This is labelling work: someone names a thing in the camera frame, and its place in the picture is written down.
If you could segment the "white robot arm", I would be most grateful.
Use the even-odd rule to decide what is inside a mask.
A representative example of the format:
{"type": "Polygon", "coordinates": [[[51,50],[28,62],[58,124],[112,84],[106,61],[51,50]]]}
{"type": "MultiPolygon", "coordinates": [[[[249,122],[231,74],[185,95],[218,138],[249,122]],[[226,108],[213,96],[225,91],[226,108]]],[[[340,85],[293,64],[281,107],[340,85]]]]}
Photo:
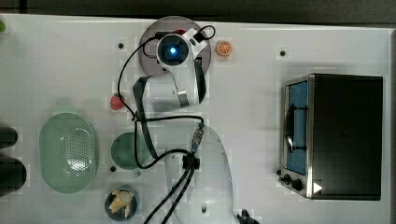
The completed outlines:
{"type": "Polygon", "coordinates": [[[219,136],[202,117],[177,113],[205,98],[205,73],[197,56],[207,38],[190,29],[183,35],[158,32],[148,40],[156,42],[155,61],[163,73],[141,77],[133,85],[136,116],[150,155],[164,161],[168,192],[145,222],[170,203],[161,224],[171,216],[179,224],[239,224],[230,164],[219,136]]]}

